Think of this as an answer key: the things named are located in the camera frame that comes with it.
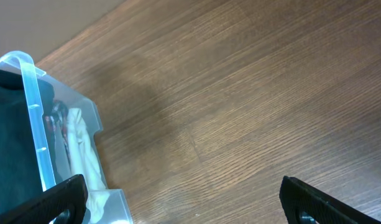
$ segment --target clear plastic container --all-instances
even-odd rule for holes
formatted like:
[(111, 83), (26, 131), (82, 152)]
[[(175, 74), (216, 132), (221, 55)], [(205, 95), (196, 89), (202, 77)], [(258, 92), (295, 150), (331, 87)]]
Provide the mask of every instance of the clear plastic container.
[[(93, 136), (102, 131), (103, 127), (99, 118), (96, 105), (87, 97), (79, 94), (70, 87), (62, 84), (45, 71), (37, 68), (30, 55), (13, 51), (0, 58), (0, 70), (22, 75), (30, 124), (37, 155), (37, 162), (43, 190), (47, 190), (59, 182), (71, 177), (68, 157), (65, 154), (65, 145), (62, 141), (61, 132), (56, 131), (53, 142), (47, 137), (50, 129), (46, 127), (43, 117), (45, 105), (42, 103), (43, 88), (39, 88), (39, 82), (45, 81), (53, 87), (54, 100), (59, 100), (68, 109), (79, 108), (86, 124), (86, 130), (91, 140), (91, 147), (99, 162), (101, 180), (105, 186), (103, 170), (99, 161), (98, 152), (93, 141)], [(128, 209), (124, 192), (121, 189), (90, 190), (89, 196), (108, 195), (104, 204), (104, 213), (97, 223), (133, 223)]]

